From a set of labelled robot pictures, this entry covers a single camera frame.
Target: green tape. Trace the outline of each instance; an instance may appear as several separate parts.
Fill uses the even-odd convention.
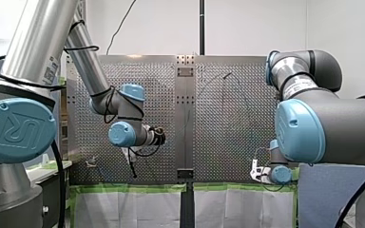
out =
[[[185,192],[185,184],[166,184],[166,185],[130,185],[130,184],[111,184],[99,183],[95,185],[70,186],[70,191],[76,194],[83,193],[177,193]]]
[[[76,191],[69,191],[69,206],[70,206],[70,228],[75,227],[75,211],[76,211],[76,197],[78,193]]]
[[[298,178],[300,177],[300,168],[294,168],[292,169],[292,181],[298,181]]]
[[[280,185],[267,185],[268,189],[276,191],[280,189]],[[266,190],[262,184],[258,183],[194,183],[194,191],[225,191],[228,189],[247,190],[247,191],[259,191],[264,192]],[[278,192],[294,192],[297,189],[296,185],[283,186]]]

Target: metal bracket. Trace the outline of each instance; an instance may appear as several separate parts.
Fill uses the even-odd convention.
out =
[[[178,179],[193,179],[194,169],[177,169]]]
[[[177,68],[178,77],[194,77],[194,68],[191,67],[178,67]]]

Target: silver robot arm segment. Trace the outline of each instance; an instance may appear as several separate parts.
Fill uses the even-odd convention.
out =
[[[67,37],[67,48],[92,47],[90,36],[79,13]],[[90,108],[104,115],[118,115],[118,122],[110,127],[108,137],[116,146],[130,147],[163,144],[163,130],[142,124],[144,117],[144,89],[140,85],[125,84],[120,90],[111,86],[100,65],[97,54],[91,49],[69,52],[87,88]]]

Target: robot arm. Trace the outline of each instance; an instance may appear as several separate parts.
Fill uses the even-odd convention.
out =
[[[283,164],[274,167],[274,148],[290,162],[365,165],[365,96],[339,99],[342,74],[336,59],[319,50],[271,52],[266,83],[279,92],[276,146],[271,167],[252,169],[256,181],[287,183]]]
[[[91,47],[92,42],[79,13],[73,16],[67,37],[67,48]],[[144,89],[140,85],[125,84],[120,90],[109,85],[94,51],[69,52],[90,95],[91,111],[100,115],[117,115],[118,122],[110,127],[108,137],[116,146],[144,146],[163,144],[161,128],[142,124],[144,117]]]

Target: black cable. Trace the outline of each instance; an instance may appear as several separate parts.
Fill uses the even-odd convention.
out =
[[[106,110],[105,110],[105,115],[104,115],[106,124],[111,123],[117,117],[117,115],[114,115],[113,117],[111,117],[111,119],[109,121],[107,120],[107,115],[111,114],[111,112],[109,111],[109,106],[111,105],[112,98],[114,97],[115,87],[112,85],[110,87],[110,89],[111,89],[111,93],[109,94],[109,96],[106,97]]]
[[[340,214],[339,218],[336,221],[335,228],[340,228],[342,226],[343,220],[345,219],[346,215],[348,215],[349,210],[351,210],[351,207],[354,205],[356,200],[360,197],[360,195],[365,190],[365,181],[360,185],[360,187],[357,189],[357,191],[354,193],[354,195],[349,199],[348,203],[344,207],[342,213]]]
[[[118,34],[118,32],[120,31],[120,29],[121,29],[121,27],[123,26],[123,23],[124,23],[124,21],[125,21],[126,17],[128,16],[128,14],[129,14],[129,12],[131,11],[131,9],[132,9],[133,5],[135,4],[135,2],[136,2],[136,0],[133,0],[133,2],[131,3],[131,5],[129,6],[129,9],[128,9],[128,11],[126,12],[126,14],[125,14],[125,16],[124,16],[123,20],[121,21],[121,24],[118,26],[118,29],[115,31],[115,33],[112,35],[112,37],[111,37],[111,42],[109,43],[109,46],[108,46],[107,51],[106,51],[106,55],[108,55],[108,53],[109,53],[109,49],[111,48],[112,43],[114,42],[114,37],[115,37],[115,36]]]
[[[73,29],[75,29],[79,24],[85,24],[85,20],[80,20],[80,21],[77,21],[75,23],[73,23],[71,26],[70,26],[70,29],[69,29],[69,33],[71,33],[73,31]]]
[[[136,179],[136,178],[138,178],[138,175],[136,175],[136,172],[135,172],[134,162],[132,162],[132,160],[131,160],[131,154],[130,154],[131,150],[132,150],[132,149],[129,147],[129,148],[128,148],[128,161],[129,161],[129,168],[130,168],[130,169],[131,169],[131,171],[132,171],[132,177],[133,177],[134,179]]]
[[[147,158],[147,157],[150,157],[150,156],[153,156],[154,154],[156,154],[158,151],[159,151],[159,148],[160,148],[160,146],[161,146],[161,143],[159,143],[158,144],[158,147],[154,150],[154,151],[152,151],[152,152],[150,152],[150,153],[148,153],[148,154],[141,154],[141,153],[138,153],[137,151],[134,151],[132,148],[130,148],[129,147],[129,149],[132,151],[132,153],[134,153],[136,156],[138,156],[138,157],[143,157],[143,158]]]
[[[120,96],[122,96],[124,99],[126,99],[127,102],[129,102],[132,106],[134,106],[136,109],[138,109],[138,111],[141,113],[142,118],[144,117],[144,112],[142,111],[142,109],[140,107],[138,107],[135,103],[131,102],[129,100],[129,98],[127,96],[125,96],[120,90],[117,90],[118,94],[120,94]]]
[[[100,48],[98,46],[70,47],[70,48],[64,48],[64,51],[70,51],[70,50],[85,50],[85,49],[91,49],[92,51],[97,51]]]
[[[0,56],[0,60],[5,59],[5,57],[6,57],[6,55]],[[11,77],[8,77],[8,76],[2,75],[2,74],[0,74],[0,78],[8,81],[10,83],[13,83],[13,84],[23,85],[23,86],[33,86],[33,87],[39,87],[39,88],[47,88],[47,89],[50,89],[51,91],[66,88],[65,86],[62,86],[62,85],[40,85],[40,84],[35,84],[35,83],[23,82],[23,81],[16,80],[14,78],[11,78]]]
[[[55,161],[58,167],[59,174],[59,219],[58,219],[58,228],[65,227],[65,210],[66,210],[66,186],[65,186],[65,171],[64,166],[62,165],[61,153],[59,152],[56,141],[53,141],[51,144],[52,151],[55,156]]]

